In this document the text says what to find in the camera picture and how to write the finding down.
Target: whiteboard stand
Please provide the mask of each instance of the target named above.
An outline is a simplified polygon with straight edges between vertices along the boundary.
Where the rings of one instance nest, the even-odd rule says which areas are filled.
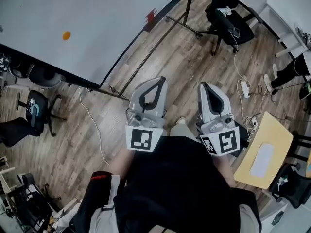
[[[113,94],[113,93],[110,93],[110,92],[107,92],[107,91],[104,91],[105,94],[108,94],[108,95],[111,95],[111,96],[114,96],[116,98],[119,98],[119,99],[124,99],[124,100],[128,100],[127,98],[125,98],[123,96],[123,93],[125,92],[125,90],[127,89],[127,87],[129,86],[129,84],[131,83],[131,81],[135,78],[135,76],[137,75],[137,73],[139,72],[139,70],[142,68],[142,66],[146,63],[146,61],[149,59],[149,57],[152,55],[152,53],[156,50],[156,48],[161,44],[161,42],[165,39],[165,37],[172,31],[172,29],[177,25],[177,24],[180,24],[182,26],[184,26],[185,28],[195,32],[198,36],[202,37],[203,35],[199,32],[197,32],[196,30],[192,29],[191,27],[187,26],[186,23],[187,23],[187,19],[188,19],[188,14],[189,14],[189,11],[190,11],[190,6],[191,6],[191,2],[192,0],[188,0],[187,2],[187,7],[186,7],[186,11],[178,18],[178,19],[174,19],[170,16],[166,16],[167,19],[170,19],[172,21],[174,21],[174,24],[164,33],[164,35],[159,39],[159,41],[155,44],[155,46],[150,50],[150,52],[147,54],[147,56],[144,58],[144,60],[140,63],[140,65],[137,67],[137,69],[135,70],[135,72],[132,74],[132,76],[129,78],[129,80],[126,82],[125,86],[122,88],[122,90],[120,92],[117,91],[117,89],[109,86],[109,88],[117,93],[118,95],[116,94]]]

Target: white shoe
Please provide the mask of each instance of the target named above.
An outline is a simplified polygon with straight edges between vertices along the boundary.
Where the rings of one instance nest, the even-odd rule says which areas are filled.
[[[267,89],[268,89],[268,92],[272,92],[272,91],[273,91],[273,88],[272,88],[272,86],[271,86],[271,80],[270,80],[268,74],[266,74],[266,73],[264,74],[263,80],[264,80],[264,83],[266,84],[266,87],[267,87]]]
[[[274,79],[276,79],[277,78],[277,66],[276,66],[276,64],[272,65],[272,69],[273,69]]]
[[[176,122],[177,124],[186,124],[186,119],[184,117],[181,117],[180,119],[178,119],[178,121]]]

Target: person's arm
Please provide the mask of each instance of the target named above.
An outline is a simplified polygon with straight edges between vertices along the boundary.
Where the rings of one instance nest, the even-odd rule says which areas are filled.
[[[224,156],[213,156],[213,163],[221,175],[224,177],[225,181],[231,187],[236,187],[235,180],[233,178],[233,171],[230,166],[230,162],[226,155]]]
[[[115,175],[120,175],[121,179],[125,179],[128,169],[130,168],[135,151],[127,148],[121,149],[117,156],[110,163],[107,172]]]

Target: wooden floor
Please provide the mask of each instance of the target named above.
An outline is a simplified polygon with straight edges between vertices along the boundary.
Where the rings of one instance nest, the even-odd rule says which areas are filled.
[[[204,10],[211,0],[193,0],[188,24],[197,29],[208,27]],[[170,15],[177,18],[185,10],[187,0],[182,0]],[[247,14],[239,7],[241,14]],[[127,78],[137,68],[143,58],[154,46],[157,40],[172,25],[172,22],[162,20],[150,33],[143,32],[136,43],[121,59],[109,81],[117,89],[121,89]],[[283,47],[277,39],[263,26],[254,28],[256,38],[239,46],[236,55],[236,65],[239,72],[251,83],[251,92],[257,91],[257,85],[264,86],[263,75],[272,76],[272,64],[284,68],[289,62],[288,55],[277,59],[275,53]],[[181,116],[186,117],[194,133],[194,124],[198,113],[197,87],[201,81],[206,81],[221,88],[230,98],[232,111],[239,123],[242,123],[241,104],[237,93],[237,82],[240,79],[234,67],[232,48],[221,44],[217,56],[210,52],[216,37],[206,35],[197,40],[195,35],[187,29],[177,25],[154,54],[149,58],[142,70],[134,78],[125,92],[130,97],[134,88],[141,82],[157,76],[164,76],[168,80],[165,115],[166,128],[174,125]],[[301,83],[302,78],[296,78],[288,85]],[[277,102],[274,105],[269,96],[263,100],[263,110],[277,117],[287,116],[306,119],[303,111],[304,102],[298,99],[299,86],[279,91],[273,96]],[[15,110],[15,98],[18,90],[7,89],[0,99],[0,121],[5,122],[17,117],[24,117],[25,111]],[[51,137],[48,127],[40,137],[26,137],[12,148],[5,148],[4,152],[12,166],[18,172],[30,172],[34,175],[39,187],[50,184],[51,194],[61,196],[62,204],[66,204],[73,197],[81,199],[88,184],[90,175],[96,170],[103,170],[105,163],[99,152],[99,139],[96,128],[89,118],[87,111],[80,105],[79,88],[62,84],[56,89],[44,91],[48,98],[61,94],[62,99],[55,105],[54,113],[66,117],[66,123],[54,121],[53,128],[56,137]],[[26,101],[28,92],[22,91],[21,99]],[[89,93],[81,89],[83,103],[102,133],[103,152],[107,161],[111,161],[117,152],[125,146],[125,110],[128,102],[101,93]],[[243,100],[244,116],[252,116],[261,111],[262,96],[252,95]],[[281,121],[289,130],[304,133],[306,123]],[[239,184],[239,187],[252,189],[257,192],[259,206],[263,206],[263,196],[255,188]]]

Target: beige pants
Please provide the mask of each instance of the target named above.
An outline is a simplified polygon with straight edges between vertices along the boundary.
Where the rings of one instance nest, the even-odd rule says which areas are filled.
[[[171,128],[170,136],[185,136],[194,141],[197,141],[193,133],[190,131],[187,125],[177,124]]]

